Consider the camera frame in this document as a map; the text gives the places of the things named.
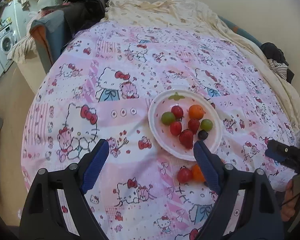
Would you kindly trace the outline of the person right hand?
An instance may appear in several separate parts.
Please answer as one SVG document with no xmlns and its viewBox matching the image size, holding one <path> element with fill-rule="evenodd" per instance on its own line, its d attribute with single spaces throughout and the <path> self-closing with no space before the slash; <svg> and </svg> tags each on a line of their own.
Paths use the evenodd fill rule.
<svg viewBox="0 0 300 240">
<path fill-rule="evenodd" d="M 291 179 L 286 186 L 284 205 L 282 205 L 280 212 L 283 222 L 289 221 L 295 214 L 296 199 L 292 199 L 293 197 L 293 180 Z"/>
</svg>

